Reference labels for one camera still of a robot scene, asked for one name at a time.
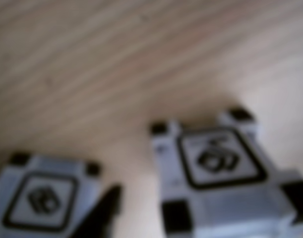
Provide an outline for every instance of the wood grain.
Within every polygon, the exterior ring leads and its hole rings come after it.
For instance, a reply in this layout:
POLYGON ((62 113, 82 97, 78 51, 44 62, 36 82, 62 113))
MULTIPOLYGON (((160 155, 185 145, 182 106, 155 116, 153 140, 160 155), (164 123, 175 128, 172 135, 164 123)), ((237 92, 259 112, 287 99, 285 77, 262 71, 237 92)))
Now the wood grain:
POLYGON ((236 104, 303 172, 303 0, 0 0, 0 153, 102 161, 117 237, 162 236, 148 125, 236 104))

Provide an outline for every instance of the black plastic piece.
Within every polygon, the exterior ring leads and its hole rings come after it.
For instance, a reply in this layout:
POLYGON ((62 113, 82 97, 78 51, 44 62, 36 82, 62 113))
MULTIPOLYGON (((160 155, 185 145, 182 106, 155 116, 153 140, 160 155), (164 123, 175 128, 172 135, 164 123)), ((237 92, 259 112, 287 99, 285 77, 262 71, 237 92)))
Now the black plastic piece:
POLYGON ((254 117, 243 108, 231 109, 230 114, 235 120, 239 120, 239 121, 254 120, 254 117))
POLYGON ((28 163, 30 157, 31 157, 30 153, 16 152, 11 156, 8 163, 11 164, 11 165, 22 166, 23 167, 28 163))
POLYGON ((162 216, 167 234, 192 231, 193 224, 185 200, 163 203, 162 216))
POLYGON ((95 162, 88 162, 86 173, 89 176, 99 176, 101 173, 101 167, 95 162))
POLYGON ((167 124, 165 122, 158 122, 151 125, 151 134, 152 135, 160 135, 166 134, 168 132, 167 124))
POLYGON ((122 199, 122 187, 113 186, 85 217, 70 238, 110 237, 113 218, 118 212, 122 199))
POLYGON ((284 184, 281 188, 297 211, 294 223, 303 223, 303 181, 284 184))

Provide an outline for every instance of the printed symbol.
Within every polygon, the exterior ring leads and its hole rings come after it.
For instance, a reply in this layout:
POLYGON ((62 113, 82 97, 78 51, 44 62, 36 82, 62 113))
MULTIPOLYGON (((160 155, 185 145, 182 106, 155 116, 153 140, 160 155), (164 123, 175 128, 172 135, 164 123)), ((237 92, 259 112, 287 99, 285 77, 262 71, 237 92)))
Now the printed symbol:
POLYGON ((220 143, 224 141, 225 138, 209 141, 209 148, 198 158, 198 163, 203 169, 218 173, 223 170, 233 171, 236 168, 240 157, 234 151, 222 147, 220 143))
POLYGON ((28 200, 37 214, 53 214, 60 208, 60 201, 50 186, 38 187, 28 194, 28 200))

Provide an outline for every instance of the black square border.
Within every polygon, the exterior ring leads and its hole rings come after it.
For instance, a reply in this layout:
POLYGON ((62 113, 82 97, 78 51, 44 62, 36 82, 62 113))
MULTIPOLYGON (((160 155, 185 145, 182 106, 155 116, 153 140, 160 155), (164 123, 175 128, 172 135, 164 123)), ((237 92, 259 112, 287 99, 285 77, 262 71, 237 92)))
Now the black square border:
POLYGON ((256 182, 263 182, 268 178, 266 170, 263 168, 261 163, 258 161, 258 158, 254 154, 254 152, 249 148, 249 145, 246 143, 245 139, 233 128, 231 127, 217 127, 217 128, 209 128, 209 129, 202 129, 202 130, 190 130, 186 131, 181 134, 177 139, 178 150, 181 158, 181 162, 184 168, 184 172, 187 177, 187 181, 191 187, 197 190, 206 190, 206 189, 215 189, 221 187, 229 187, 229 186, 238 186, 244 185, 248 183, 256 183, 256 182), (187 159, 183 150, 182 140, 185 136, 190 136, 194 134, 202 134, 203 132, 214 132, 214 131, 229 131, 235 135, 238 141, 243 146, 245 152, 248 154, 249 158, 252 160, 253 164, 255 165, 258 174, 253 177, 248 178, 240 178, 231 181, 223 181, 223 182, 211 182, 211 183, 196 183, 192 176, 191 172, 187 163, 187 159))
POLYGON ((3 224, 6 227, 9 228, 16 228, 16 229, 20 229, 20 230, 30 230, 30 231, 37 231, 37 232, 60 232, 62 231, 64 228, 66 228, 70 216, 71 216, 71 212, 72 212, 72 205, 74 204, 75 198, 76 198, 76 193, 77 193, 77 189, 78 189, 78 181, 76 180, 76 178, 71 177, 71 176, 61 176, 61 175, 54 175, 54 174, 47 174, 47 173, 39 173, 39 172, 33 172, 33 173, 29 173, 28 175, 26 175, 19 188, 16 191, 15 196, 13 197, 5 215, 3 218, 3 224), (29 225, 29 224, 23 224, 23 223, 13 223, 10 219, 9 216, 11 215, 13 208, 17 202, 18 197, 20 196, 25 184, 27 183, 27 181, 31 178, 31 177, 46 177, 46 178, 55 178, 55 179, 64 179, 64 180, 70 180, 73 183, 73 190, 72 190, 72 196, 70 197, 69 200, 69 204, 67 206, 67 212, 65 214, 65 217, 63 219, 63 222, 60 226, 58 227, 51 227, 51 226, 35 226, 35 225, 29 225))

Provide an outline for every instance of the wooden surface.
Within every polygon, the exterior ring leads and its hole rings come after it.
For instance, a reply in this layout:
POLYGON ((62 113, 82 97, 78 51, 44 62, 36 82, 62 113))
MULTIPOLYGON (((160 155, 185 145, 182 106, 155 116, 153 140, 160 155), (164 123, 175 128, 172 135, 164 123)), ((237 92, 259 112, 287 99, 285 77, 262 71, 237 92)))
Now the wooden surface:
POLYGON ((236 104, 303 172, 303 0, 0 0, 0 153, 102 161, 117 238, 162 236, 149 123, 236 104))

